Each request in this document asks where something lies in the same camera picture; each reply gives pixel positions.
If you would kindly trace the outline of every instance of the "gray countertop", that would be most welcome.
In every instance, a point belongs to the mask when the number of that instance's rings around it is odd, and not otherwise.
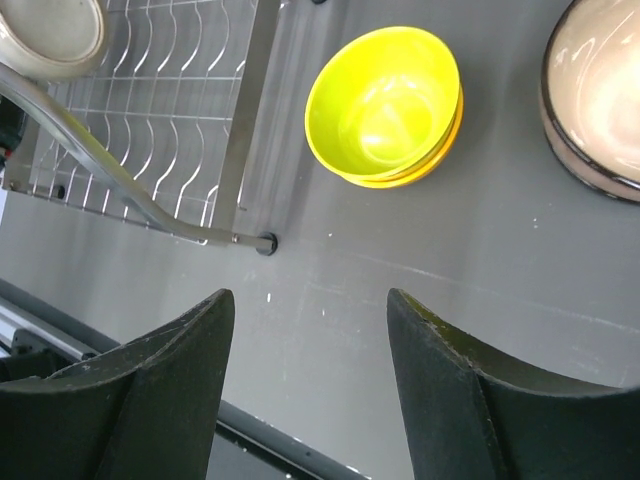
[[[535,365],[640,381],[640,217],[573,179],[542,133],[537,82],[569,0],[328,0],[300,7],[317,64],[406,24],[455,53],[465,120],[425,180],[369,191],[301,155],[280,250],[201,247],[11,195],[0,275],[119,341],[218,288],[237,301],[224,398],[375,479],[412,477],[385,301],[406,289],[447,321]]]

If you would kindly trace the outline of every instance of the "metal wire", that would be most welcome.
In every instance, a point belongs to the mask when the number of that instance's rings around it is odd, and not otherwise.
[[[210,227],[255,16],[252,0],[109,0],[110,49],[94,75],[51,85],[167,212]],[[140,223],[41,133],[31,193]]]

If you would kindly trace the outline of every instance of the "bowl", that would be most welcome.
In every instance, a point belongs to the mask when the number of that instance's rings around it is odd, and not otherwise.
[[[583,183],[640,201],[639,0],[575,0],[544,56],[540,109],[556,157]]]
[[[418,28],[383,28],[321,71],[307,102],[307,140],[332,172],[385,180],[440,151],[459,98],[458,67],[442,40]]]
[[[442,147],[432,156],[430,160],[426,163],[421,163],[418,168],[410,169],[405,172],[404,175],[396,176],[390,178],[388,180],[380,180],[380,181],[366,181],[366,180],[357,180],[357,179],[349,179],[345,178],[348,182],[353,183],[354,185],[358,185],[360,187],[365,188],[373,188],[373,189],[388,189],[388,188],[396,188],[396,187],[404,187],[406,185],[410,185],[412,183],[421,180],[422,178],[429,175],[440,162],[444,160],[444,157],[447,156],[451,147],[453,147],[453,143],[458,136],[458,131],[460,130],[460,125],[462,125],[462,117],[464,113],[464,97],[462,94],[462,90],[460,91],[460,102],[458,103],[458,110],[456,111],[456,115],[454,117],[453,124],[451,126],[451,130],[449,134],[445,137],[445,142],[442,144]]]
[[[34,80],[88,73],[107,38],[100,0],[0,0],[0,61]]]

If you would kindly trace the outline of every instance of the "white bowl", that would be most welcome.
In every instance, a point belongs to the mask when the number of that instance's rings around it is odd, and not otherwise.
[[[68,80],[107,49],[100,0],[0,0],[0,62],[34,80]]]

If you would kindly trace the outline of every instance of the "dish rack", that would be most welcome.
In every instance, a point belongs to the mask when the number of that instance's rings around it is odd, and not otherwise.
[[[288,3],[108,0],[111,43],[92,76],[42,88],[0,64],[0,95],[33,120],[3,188],[272,254],[272,233],[233,229]]]

